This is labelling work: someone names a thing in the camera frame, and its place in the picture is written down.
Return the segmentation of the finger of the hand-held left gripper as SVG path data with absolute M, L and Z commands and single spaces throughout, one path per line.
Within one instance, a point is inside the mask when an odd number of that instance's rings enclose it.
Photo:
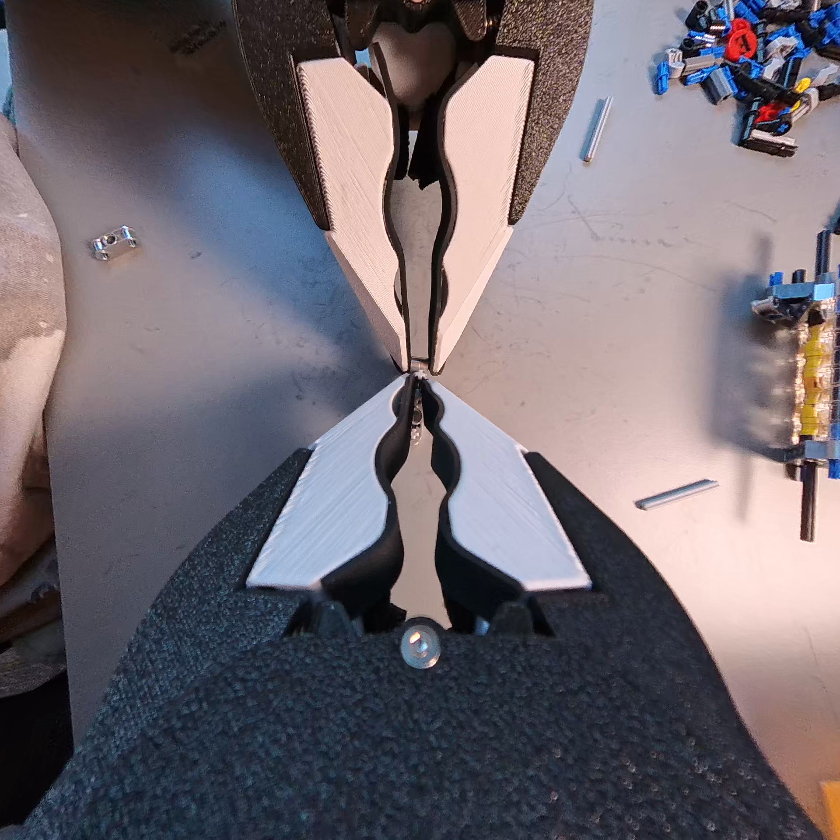
M 395 151 L 391 104 L 344 58 L 304 61 L 297 74 L 327 209 L 325 238 L 387 352 L 406 371 L 408 332 L 396 300 L 400 260 L 385 223 Z
M 434 327 L 430 369 L 454 349 L 512 233 L 509 213 L 534 63 L 491 56 L 462 77 L 443 109 L 443 156 L 454 192 L 444 236 L 447 300 Z

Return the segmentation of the thin grey axle rod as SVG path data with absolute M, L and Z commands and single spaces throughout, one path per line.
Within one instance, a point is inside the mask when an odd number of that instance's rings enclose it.
M 652 511 L 679 501 L 696 497 L 709 490 L 719 487 L 715 479 L 699 479 L 683 486 L 660 491 L 649 497 L 638 499 L 634 502 L 635 507 L 641 511 Z
M 599 99 L 595 104 L 590 125 L 587 129 L 581 148 L 581 161 L 586 164 L 592 163 L 595 158 L 595 154 L 602 140 L 606 122 L 613 107 L 613 102 L 613 96 L 606 96 Z

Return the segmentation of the grey desk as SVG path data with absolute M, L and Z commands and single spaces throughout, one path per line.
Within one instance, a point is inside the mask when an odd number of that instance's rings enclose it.
M 73 722 L 194 545 L 395 375 L 260 117 L 213 3 L 9 2 L 19 152 L 58 230 L 67 335 L 46 419 Z M 749 304 L 813 268 L 838 102 L 774 159 L 732 103 L 650 89 L 673 2 L 596 2 L 570 114 L 443 383 L 646 552 L 813 821 L 838 778 L 838 482 L 817 536 L 765 454 L 784 347 Z M 595 104 L 614 102 L 592 163 Z M 140 247 L 89 242 L 121 225 Z M 634 502 L 719 487 L 652 511 Z

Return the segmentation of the yellow and clear brick model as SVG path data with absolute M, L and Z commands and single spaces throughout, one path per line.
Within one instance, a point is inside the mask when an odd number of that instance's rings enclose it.
M 813 276 L 797 269 L 786 279 L 770 275 L 759 299 L 751 302 L 759 319 L 796 339 L 791 443 L 784 463 L 801 483 L 801 541 L 816 537 L 818 477 L 839 478 L 839 281 L 832 266 L 838 226 L 816 237 Z

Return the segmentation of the pile of blue brick pieces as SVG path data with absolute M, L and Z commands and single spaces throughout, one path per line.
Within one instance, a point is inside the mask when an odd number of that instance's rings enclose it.
M 737 145 L 789 159 L 793 127 L 839 92 L 839 2 L 694 2 L 686 34 L 667 48 L 653 91 L 701 89 L 715 106 L 742 105 Z

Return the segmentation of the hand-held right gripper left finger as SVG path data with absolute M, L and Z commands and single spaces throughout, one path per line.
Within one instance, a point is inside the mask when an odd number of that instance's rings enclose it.
M 381 600 L 403 567 L 392 481 L 411 444 L 415 379 L 397 379 L 310 447 L 247 587 Z

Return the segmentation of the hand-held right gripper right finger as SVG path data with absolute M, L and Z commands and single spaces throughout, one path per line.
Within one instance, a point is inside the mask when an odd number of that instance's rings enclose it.
M 445 488 L 435 565 L 450 600 L 589 590 L 591 579 L 527 451 L 441 384 L 422 383 L 432 467 Z

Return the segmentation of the small silver brick connector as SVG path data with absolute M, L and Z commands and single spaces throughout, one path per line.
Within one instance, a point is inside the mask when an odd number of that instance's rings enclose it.
M 89 250 L 94 259 L 111 262 L 132 253 L 140 247 L 140 241 L 134 230 L 128 225 L 121 225 L 107 233 L 100 234 L 89 242 Z

